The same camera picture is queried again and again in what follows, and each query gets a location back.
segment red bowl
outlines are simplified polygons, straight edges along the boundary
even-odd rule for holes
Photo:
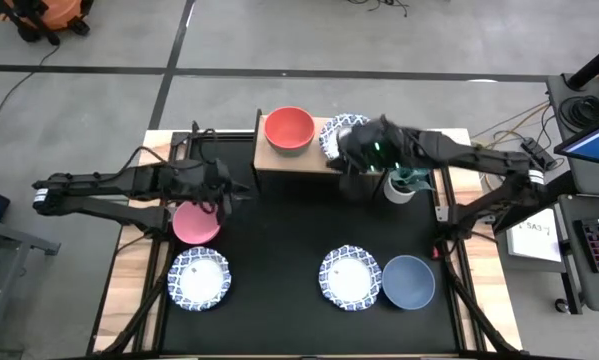
[[[312,141],[315,123],[304,109],[287,106],[268,115],[264,133],[270,144],[278,150],[299,150]]]

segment concrete floor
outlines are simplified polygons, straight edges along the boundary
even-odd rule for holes
[[[367,12],[372,2],[198,0],[175,63],[545,75],[575,70],[599,51],[599,0],[407,3],[404,19],[400,8]],[[47,64],[165,67],[184,4],[95,2],[88,19],[92,33],[62,35],[62,48]],[[50,50],[43,41],[23,43],[12,24],[0,23],[0,64],[37,64]],[[24,75],[0,72],[0,101]],[[31,208],[30,184],[56,171],[118,169],[142,141],[162,78],[36,74],[4,107],[0,192],[13,199],[5,221],[63,247],[56,258],[33,254],[28,260],[0,347],[25,349],[24,358],[35,360],[85,352],[119,226],[79,215],[40,217]],[[188,128],[194,119],[203,127],[247,129],[257,108],[297,105],[320,116],[386,113],[401,124],[465,127],[474,134],[544,101],[544,93],[541,83],[175,76],[159,128]],[[536,137],[537,120],[521,128],[522,134]],[[553,145],[558,143],[555,124],[547,129]],[[479,139],[487,142],[492,133]],[[516,142],[501,146],[516,147]],[[549,177],[566,169],[567,164]],[[599,313],[555,313],[552,301],[563,296],[558,275],[506,271],[506,278],[527,350],[599,359]]]

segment wooden table frame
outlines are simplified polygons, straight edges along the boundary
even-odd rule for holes
[[[442,131],[459,143],[469,143],[470,141],[466,129],[440,129],[438,131]],[[256,139],[256,137],[253,137],[253,133],[256,132],[253,131],[219,132],[240,138],[245,136]],[[147,131],[143,145],[153,149],[164,158],[172,159],[170,157],[173,148],[171,143],[175,133],[182,133],[182,131]],[[157,159],[149,153],[142,153],[139,159],[140,165],[154,162],[157,162]],[[450,181],[444,182],[444,178],[450,179]],[[453,201],[466,204],[483,194],[479,175],[473,171],[458,168],[449,168],[444,171],[436,170],[433,179],[437,189],[435,201],[439,206],[447,206],[452,204]],[[130,206],[136,207],[157,204],[158,201],[130,201],[129,203]],[[485,225],[477,225],[475,231],[488,236],[493,235],[492,229]],[[121,229],[117,246],[123,246],[140,235],[141,232],[134,226],[124,226]],[[123,252],[115,256],[93,327],[93,335],[87,349],[88,353],[105,349],[127,324],[138,308],[141,299],[145,296],[147,289],[150,288],[149,285],[154,282],[155,269],[161,269],[167,260],[167,252],[165,251],[167,245],[165,242],[157,243],[145,239],[124,249]],[[496,244],[479,237],[469,239],[465,243],[460,242],[457,251],[452,256],[452,261],[455,270],[462,276],[467,287],[473,291],[481,309],[495,328],[511,345],[521,349],[521,341]],[[481,332],[475,329],[475,322],[471,319],[463,302],[458,296],[454,298],[457,301],[455,306],[459,310],[462,325],[459,332],[462,333],[460,338],[463,338],[463,341],[460,341],[459,346],[467,350],[479,350],[484,349],[483,346],[485,345],[485,349],[493,351],[494,348],[488,340],[484,340]],[[160,299],[155,302],[145,321],[145,331],[140,332],[143,341],[133,340],[126,348],[127,352],[153,349],[154,340],[159,339],[161,336],[159,331],[163,316],[161,316],[159,309],[163,306],[159,305],[164,302],[164,296],[160,296]]]

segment patterned plate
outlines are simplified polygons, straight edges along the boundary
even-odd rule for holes
[[[175,259],[168,271],[168,293],[183,309],[203,311],[221,301],[231,281],[226,258],[215,250],[198,246]]]
[[[381,269],[366,250],[344,245],[332,250],[319,268],[319,286],[326,299],[346,311],[369,308],[381,289]]]
[[[358,114],[339,114],[328,120],[319,133],[319,146],[328,160],[339,157],[339,147],[337,146],[339,128],[363,125],[368,121],[370,121],[368,117]]]

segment orange object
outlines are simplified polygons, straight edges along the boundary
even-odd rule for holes
[[[295,150],[306,146],[315,135],[315,123],[307,111],[293,106],[279,108],[268,115],[266,138],[275,147]]]
[[[51,44],[59,45],[55,31],[70,29],[86,35],[90,28],[83,19],[93,0],[4,0],[6,15],[17,25],[19,35],[34,42],[44,35]]]

